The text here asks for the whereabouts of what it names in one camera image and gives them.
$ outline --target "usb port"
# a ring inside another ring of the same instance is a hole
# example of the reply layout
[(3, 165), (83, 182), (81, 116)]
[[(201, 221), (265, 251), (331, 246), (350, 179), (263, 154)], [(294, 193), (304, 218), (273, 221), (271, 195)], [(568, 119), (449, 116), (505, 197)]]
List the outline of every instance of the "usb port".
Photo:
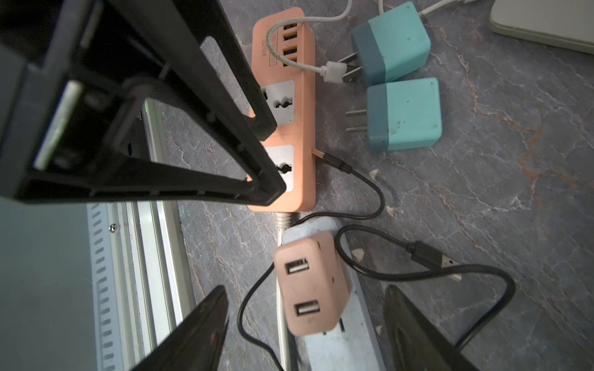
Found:
[(308, 270), (309, 264), (307, 263), (307, 259), (299, 259), (285, 264), (285, 268), (287, 269), (287, 274), (293, 274)]
[(297, 52), (297, 47), (290, 47), (288, 49), (283, 50), (283, 55), (287, 55), (287, 54), (293, 54)]
[(294, 39), (296, 37), (297, 37), (297, 31), (283, 36), (285, 41), (289, 41), (290, 39)]
[(306, 303), (295, 304), (295, 311), (297, 311), (298, 316), (317, 313), (320, 311), (320, 304), (318, 304), (318, 300), (312, 300)]
[(290, 60), (290, 61), (293, 61), (293, 62), (297, 62), (297, 57), (287, 58), (287, 59)]

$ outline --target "power cord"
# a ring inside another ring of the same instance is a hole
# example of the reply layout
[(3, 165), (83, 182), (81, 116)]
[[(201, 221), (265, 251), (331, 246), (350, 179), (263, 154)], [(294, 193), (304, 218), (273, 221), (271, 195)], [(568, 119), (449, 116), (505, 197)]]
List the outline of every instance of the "power cord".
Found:
[[(347, 255), (347, 253), (343, 250), (342, 245), (340, 244), (340, 238), (345, 232), (349, 230), (359, 230), (363, 232), (372, 233), (376, 236), (379, 236), (401, 248), (406, 249), (406, 252), (411, 254), (411, 258), (414, 261), (417, 261), (424, 266), (428, 267), (429, 271), (422, 271), (422, 272), (414, 272), (414, 273), (403, 273), (403, 274), (391, 274), (391, 273), (380, 273), (376, 271), (372, 271), (369, 268), (365, 268), (361, 264), (357, 263), (353, 259)], [(405, 243), (402, 242), (389, 234), (386, 234), (382, 231), (379, 231), (374, 228), (365, 227), (365, 226), (357, 226), (357, 225), (349, 225), (344, 226), (338, 230), (336, 233), (336, 237), (334, 238), (334, 247), (336, 248), (336, 252), (340, 255), (342, 260), (345, 261), (346, 265), (353, 268), (355, 271), (359, 272), (362, 275), (366, 275), (369, 278), (373, 278), (375, 280), (386, 281), (386, 282), (411, 282), (411, 281), (420, 281), (426, 280), (428, 278), (438, 278), (444, 277), (447, 275), (452, 274), (461, 274), (461, 273), (481, 273), (481, 274), (490, 274), (495, 275), (497, 277), (502, 278), (505, 281), (505, 291), (501, 298), (490, 308), (487, 313), (481, 316), (478, 321), (475, 322), (462, 336), (458, 341), (456, 341), (456, 350), (462, 351), (464, 347), (472, 340), (472, 338), (478, 334), (478, 332), (488, 324), (500, 311), (505, 308), (511, 298), (516, 293), (516, 283), (514, 279), (510, 276), (508, 272), (505, 272), (502, 269), (496, 267), (490, 267), (489, 265), (481, 265), (481, 264), (463, 264), (463, 265), (455, 265), (452, 267), (441, 268), (444, 257), (448, 259), (447, 256), (443, 255), (441, 251), (438, 249), (426, 245), (420, 241), (412, 242), (412, 243)], [(424, 260), (427, 257), (434, 256), (435, 258), (429, 259), (428, 262), (421, 262), (417, 257), (422, 255)]]
[[(421, 17), (423, 17), (424, 15), (427, 15), (431, 12), (436, 11), (437, 9), (443, 8), (444, 6), (453, 4), (455, 2), (463, 2), (464, 4), (468, 4), (469, 2), (473, 2), (473, 1), (476, 1), (476, 0), (441, 0), (441, 1), (438, 1), (435, 4), (431, 5), (430, 7), (427, 7), (425, 9), (423, 9), (422, 11), (420, 11), (419, 15)], [(384, 0), (377, 1), (377, 8), (378, 8), (380, 14), (384, 14)]]
[(272, 34), (281, 27), (288, 26), (290, 24), (295, 24), (295, 23), (329, 23), (329, 22), (341, 21), (346, 18), (347, 14), (350, 12), (350, 8), (352, 5), (353, 5), (353, 0), (348, 0), (345, 11), (343, 11), (342, 14), (337, 15), (336, 17), (289, 18), (287, 20), (282, 20), (280, 22), (273, 24), (273, 26), (270, 27), (270, 29), (266, 33), (266, 46), (267, 46), (268, 50), (270, 51), (270, 54), (286, 65), (304, 69), (306, 71), (312, 71), (317, 74), (320, 74), (321, 76), (326, 76), (326, 73), (328, 73), (328, 69), (330, 69), (331, 75), (336, 74), (336, 75), (342, 76), (346, 72), (346, 64), (344, 64), (344, 63), (328, 62), (328, 64), (326, 66), (316, 67), (316, 66), (306, 65), (303, 63), (297, 63), (295, 61), (291, 61), (290, 59), (285, 58), (284, 56), (280, 55), (278, 53), (278, 51), (272, 46)]
[[(355, 220), (369, 220), (377, 217), (381, 214), (384, 210), (386, 205), (384, 194), (379, 189), (379, 187), (371, 182), (369, 179), (365, 178), (355, 170), (353, 170), (352, 166), (346, 164), (341, 159), (328, 154), (322, 153), (318, 150), (314, 150), (314, 154), (322, 159), (322, 161), (326, 162), (330, 166), (333, 166), (339, 169), (342, 172), (346, 172), (348, 174), (353, 174), (358, 177), (360, 180), (365, 182), (367, 185), (373, 188), (380, 197), (380, 207), (378, 210), (371, 214), (366, 215), (357, 215), (357, 214), (348, 214), (348, 213), (332, 213), (332, 212), (320, 212), (320, 213), (313, 213), (307, 215), (300, 220), (296, 221), (295, 225), (301, 224), (311, 218), (321, 217), (321, 216), (330, 216), (330, 217), (340, 217), (340, 218), (349, 218)], [(343, 234), (348, 231), (352, 230), (359, 230), (362, 232), (372, 233), (376, 236), (379, 236), (385, 239), (388, 242), (395, 244), (396, 246), (400, 246), (401, 248), (405, 249), (411, 255), (411, 259), (422, 264), (423, 266), (429, 268), (428, 271), (422, 272), (413, 272), (413, 273), (404, 273), (404, 274), (391, 274), (391, 273), (382, 273), (376, 272), (369, 268), (362, 266), (361, 264), (355, 262), (351, 259), (347, 253), (343, 250), (342, 245), (340, 243), (340, 238)], [(488, 310), (484, 315), (479, 318), (478, 321), (475, 322), (462, 336), (458, 341), (456, 341), (455, 348), (458, 351), (462, 351), (464, 347), (468, 344), (468, 342), (486, 325), (488, 324), (500, 311), (502, 311), (511, 301), (514, 294), (516, 293), (516, 283), (511, 277), (511, 275), (505, 272), (502, 269), (496, 267), (490, 267), (488, 265), (481, 265), (481, 264), (463, 264), (463, 265), (453, 265), (449, 266), (449, 264), (454, 264), (453, 261), (445, 254), (443, 254), (440, 250), (427, 245), (423, 242), (411, 242), (407, 243), (401, 241), (393, 236), (390, 236), (387, 233), (384, 233), (380, 230), (375, 228), (360, 226), (356, 224), (351, 224), (344, 226), (338, 230), (336, 233), (336, 237), (334, 238), (334, 247), (336, 248), (336, 252), (339, 256), (344, 260), (346, 265), (353, 268), (355, 271), (362, 275), (366, 275), (369, 278), (373, 278), (380, 281), (387, 281), (387, 282), (411, 282), (411, 281), (420, 281), (420, 280), (427, 280), (432, 278), (439, 278), (445, 277), (448, 275), (454, 274), (464, 274), (464, 273), (480, 273), (480, 274), (489, 274), (495, 275), (497, 277), (502, 278), (505, 281), (506, 287), (503, 295), (501, 298), (493, 305), (490, 310)], [(250, 298), (254, 295), (255, 291), (262, 285), (262, 282), (272, 273), (274, 270), (274, 264), (271, 264), (270, 267), (266, 270), (266, 272), (258, 279), (258, 281), (251, 287), (248, 291), (247, 295), (243, 299), (241, 305), (239, 306), (239, 312), (237, 314), (237, 327), (239, 330), (239, 334), (249, 341), (250, 343), (257, 345), (263, 348), (266, 352), (269, 353), (270, 357), (272, 357), (275, 366), (279, 371), (284, 371), (280, 365), (278, 358), (276, 357), (272, 348), (264, 343), (261, 340), (254, 338), (253, 336), (249, 335), (244, 330), (243, 325), (243, 317), (245, 312), (245, 307), (248, 304)]]

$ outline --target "vented metal panel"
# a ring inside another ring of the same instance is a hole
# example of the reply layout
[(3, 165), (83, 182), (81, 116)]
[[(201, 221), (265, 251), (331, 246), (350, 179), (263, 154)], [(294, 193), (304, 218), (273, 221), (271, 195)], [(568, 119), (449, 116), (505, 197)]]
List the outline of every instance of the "vented metal panel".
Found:
[(88, 204), (98, 371), (125, 371), (107, 204)]

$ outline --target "teal usb charger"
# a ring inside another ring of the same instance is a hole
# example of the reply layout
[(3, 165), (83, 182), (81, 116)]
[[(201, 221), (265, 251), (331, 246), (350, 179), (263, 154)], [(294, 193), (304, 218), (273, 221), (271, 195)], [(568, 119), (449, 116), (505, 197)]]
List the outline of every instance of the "teal usb charger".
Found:
[(351, 33), (367, 86), (394, 81), (425, 65), (431, 40), (409, 1), (357, 27)]
[[(367, 88), (367, 140), (371, 151), (430, 147), (440, 138), (440, 89), (434, 77)], [(353, 131), (364, 128), (347, 129)]]

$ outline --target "black usb cable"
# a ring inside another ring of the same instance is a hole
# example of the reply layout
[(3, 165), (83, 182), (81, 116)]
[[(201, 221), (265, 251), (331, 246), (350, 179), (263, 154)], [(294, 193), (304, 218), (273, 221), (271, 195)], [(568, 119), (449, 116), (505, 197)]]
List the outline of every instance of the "black usb cable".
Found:
[[(347, 214), (347, 213), (333, 213), (328, 211), (323, 211), (319, 213), (312, 213), (310, 215), (306, 215), (297, 222), (295, 225), (301, 224), (309, 219), (322, 217), (322, 216), (329, 216), (329, 217), (338, 217), (338, 218), (349, 218), (355, 220), (369, 220), (379, 216), (384, 208), (386, 207), (386, 200), (384, 198), (384, 194), (379, 189), (379, 187), (371, 182), (369, 179), (365, 178), (358, 172), (353, 170), (353, 167), (346, 164), (343, 160), (328, 154), (323, 153), (318, 150), (313, 150), (314, 155), (318, 158), (322, 159), (325, 163), (329, 164), (332, 167), (339, 169), (342, 172), (347, 174), (352, 174), (359, 178), (361, 181), (365, 182), (367, 185), (372, 187), (380, 197), (380, 207), (378, 210), (374, 211), (371, 214), (365, 215), (356, 215), (356, 214)], [(422, 272), (414, 272), (414, 273), (404, 273), (404, 274), (392, 274), (392, 273), (382, 273), (376, 272), (369, 268), (364, 267), (363, 265), (357, 263), (353, 259), (347, 255), (347, 253), (343, 250), (342, 245), (340, 244), (340, 238), (343, 234), (348, 231), (358, 230), (362, 232), (372, 233), (376, 236), (379, 236), (385, 239), (388, 242), (395, 244), (396, 246), (400, 246), (401, 248), (405, 249), (406, 252), (410, 254), (410, 258), (429, 268), (427, 271)], [(505, 292), (501, 296), (501, 298), (493, 305), (490, 310), (488, 310), (484, 315), (479, 318), (478, 321), (475, 322), (456, 342), (456, 349), (461, 351), (464, 349), (466, 344), (486, 325), (488, 324), (500, 311), (502, 311), (511, 301), (514, 294), (516, 293), (516, 283), (511, 277), (511, 275), (505, 272), (502, 269), (496, 267), (490, 267), (489, 265), (481, 265), (481, 264), (463, 264), (459, 265), (456, 261), (451, 259), (449, 256), (443, 254), (439, 249), (434, 248), (433, 246), (427, 245), (424, 242), (416, 241), (416, 242), (404, 242), (401, 241), (393, 236), (390, 236), (387, 233), (384, 233), (380, 230), (375, 228), (367, 227), (367, 226), (359, 226), (356, 224), (351, 224), (347, 226), (343, 226), (338, 230), (336, 233), (336, 237), (334, 238), (334, 247), (336, 248), (337, 253), (339, 256), (344, 260), (345, 264), (349, 267), (353, 268), (358, 273), (365, 275), (369, 278), (373, 278), (380, 281), (388, 281), (388, 282), (411, 282), (411, 281), (420, 281), (420, 280), (427, 280), (430, 278), (438, 278), (438, 277), (445, 277), (451, 276), (455, 280), (462, 279), (460, 274), (464, 273), (479, 273), (479, 274), (489, 274), (495, 275), (497, 277), (502, 278), (505, 281), (506, 287)], [(255, 291), (259, 288), (259, 286), (264, 282), (264, 280), (272, 273), (274, 270), (274, 264), (271, 264), (270, 267), (266, 270), (264, 275), (258, 279), (258, 281), (251, 287), (248, 294), (245, 296), (244, 300), (242, 301), (237, 318), (237, 327), (239, 329), (240, 335), (246, 339), (247, 341), (251, 342), (254, 345), (262, 347), (269, 355), (272, 357), (275, 366), (279, 369), (279, 371), (283, 371), (283, 368), (280, 365), (280, 362), (272, 348), (260, 341), (251, 335), (249, 335), (244, 330), (243, 325), (243, 316), (245, 312), (245, 307), (248, 304), (248, 301), (255, 293)]]

